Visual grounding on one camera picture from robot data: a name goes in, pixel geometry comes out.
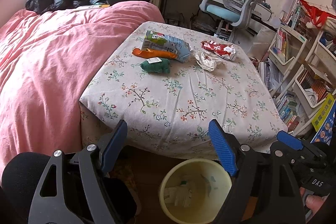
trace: green toy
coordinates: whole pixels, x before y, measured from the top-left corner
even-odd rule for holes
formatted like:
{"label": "green toy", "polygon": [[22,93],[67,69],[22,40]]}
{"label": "green toy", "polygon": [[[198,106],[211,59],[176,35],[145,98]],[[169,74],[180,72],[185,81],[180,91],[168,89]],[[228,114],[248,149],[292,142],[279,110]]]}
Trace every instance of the green toy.
{"label": "green toy", "polygon": [[148,61],[143,61],[140,67],[147,72],[157,72],[157,73],[170,73],[170,61],[166,58],[159,58],[162,62],[148,63]]}

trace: poster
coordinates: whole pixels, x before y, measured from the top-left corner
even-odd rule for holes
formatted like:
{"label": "poster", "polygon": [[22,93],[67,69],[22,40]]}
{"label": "poster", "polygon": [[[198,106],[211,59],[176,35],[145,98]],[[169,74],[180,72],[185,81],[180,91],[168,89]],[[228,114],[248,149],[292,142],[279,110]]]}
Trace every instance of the poster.
{"label": "poster", "polygon": [[317,119],[316,121],[319,121],[319,124],[321,124],[322,126],[319,128],[319,130],[317,131],[316,135],[314,136],[313,140],[311,141],[311,143],[314,142],[325,142],[327,144],[330,143],[330,139],[332,136],[332,129],[333,129],[333,125],[334,125],[334,119],[335,119],[335,111],[336,111],[336,102],[335,100],[332,100],[330,97],[326,98],[326,104],[324,104],[320,111],[322,111],[320,114],[319,112],[317,113]]}

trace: orange toy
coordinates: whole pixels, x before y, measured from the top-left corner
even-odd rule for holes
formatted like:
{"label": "orange toy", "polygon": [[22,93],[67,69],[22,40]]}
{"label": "orange toy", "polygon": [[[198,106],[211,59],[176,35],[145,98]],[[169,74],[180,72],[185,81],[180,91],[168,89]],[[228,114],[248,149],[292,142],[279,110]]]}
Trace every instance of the orange toy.
{"label": "orange toy", "polygon": [[132,51],[132,54],[143,57],[143,58],[152,58],[152,57],[161,57],[161,58],[171,58],[175,59],[177,57],[176,54],[172,52],[164,52],[164,51],[159,51],[159,50],[154,50],[154,49],[145,49],[145,50],[140,50],[139,48],[135,48]]}

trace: blue gripper pad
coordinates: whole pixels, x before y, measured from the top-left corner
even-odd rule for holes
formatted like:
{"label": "blue gripper pad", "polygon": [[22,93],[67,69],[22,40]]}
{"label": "blue gripper pad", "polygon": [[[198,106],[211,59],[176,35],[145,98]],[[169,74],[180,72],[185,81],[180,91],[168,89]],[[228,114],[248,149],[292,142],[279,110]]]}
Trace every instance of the blue gripper pad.
{"label": "blue gripper pad", "polygon": [[300,140],[283,130],[278,132],[277,139],[294,150],[301,150],[303,148],[303,144]]}
{"label": "blue gripper pad", "polygon": [[106,146],[105,152],[101,158],[100,170],[103,174],[106,174],[113,169],[127,137],[127,123],[124,120],[120,120],[117,126],[118,127],[115,129],[115,133]]}
{"label": "blue gripper pad", "polygon": [[225,171],[227,171],[231,176],[235,176],[238,172],[238,168],[236,166],[236,155],[224,138],[223,133],[224,131],[218,123],[213,120],[209,122],[209,136],[219,160]]}

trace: blue snack package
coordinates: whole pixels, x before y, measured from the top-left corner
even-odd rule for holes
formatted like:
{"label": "blue snack package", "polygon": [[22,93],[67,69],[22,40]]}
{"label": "blue snack package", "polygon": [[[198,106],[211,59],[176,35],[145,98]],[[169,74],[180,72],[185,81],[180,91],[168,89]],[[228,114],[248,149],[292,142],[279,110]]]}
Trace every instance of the blue snack package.
{"label": "blue snack package", "polygon": [[171,52],[177,55],[175,59],[182,63],[188,62],[190,60],[191,51],[189,43],[177,37],[172,37],[171,35],[148,30],[146,32],[141,50],[144,51],[147,49]]}

